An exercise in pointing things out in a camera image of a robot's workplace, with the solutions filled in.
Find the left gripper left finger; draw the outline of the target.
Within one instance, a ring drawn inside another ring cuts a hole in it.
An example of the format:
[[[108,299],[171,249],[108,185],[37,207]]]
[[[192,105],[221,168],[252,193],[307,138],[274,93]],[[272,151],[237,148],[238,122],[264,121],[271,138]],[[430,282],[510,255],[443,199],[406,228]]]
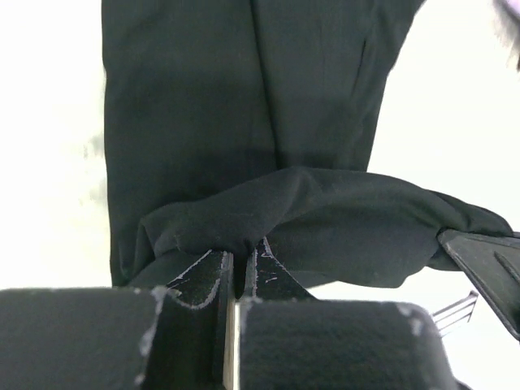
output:
[[[1,293],[4,389],[230,389],[233,257],[166,286]]]

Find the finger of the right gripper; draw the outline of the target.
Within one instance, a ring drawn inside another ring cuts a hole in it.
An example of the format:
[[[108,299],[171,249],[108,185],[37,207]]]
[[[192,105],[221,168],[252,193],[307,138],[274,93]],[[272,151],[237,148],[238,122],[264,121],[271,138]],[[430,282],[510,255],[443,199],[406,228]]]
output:
[[[437,237],[513,338],[519,338],[519,234],[485,236],[446,230]]]

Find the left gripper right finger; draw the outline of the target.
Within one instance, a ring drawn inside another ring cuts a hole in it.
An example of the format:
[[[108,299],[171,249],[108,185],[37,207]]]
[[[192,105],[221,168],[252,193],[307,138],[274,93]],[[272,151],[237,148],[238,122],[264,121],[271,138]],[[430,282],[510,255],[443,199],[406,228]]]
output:
[[[420,306],[325,301],[307,292],[266,240],[251,254],[240,303],[242,389],[460,389]]]

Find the black floral t shirt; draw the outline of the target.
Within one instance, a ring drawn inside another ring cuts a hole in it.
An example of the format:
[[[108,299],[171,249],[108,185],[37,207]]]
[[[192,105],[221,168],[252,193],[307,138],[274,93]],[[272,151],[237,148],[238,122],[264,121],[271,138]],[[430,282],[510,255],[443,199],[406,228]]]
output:
[[[455,269],[448,229],[498,214],[367,170],[419,1],[105,1],[104,146],[115,286],[267,241],[290,271],[396,288]]]

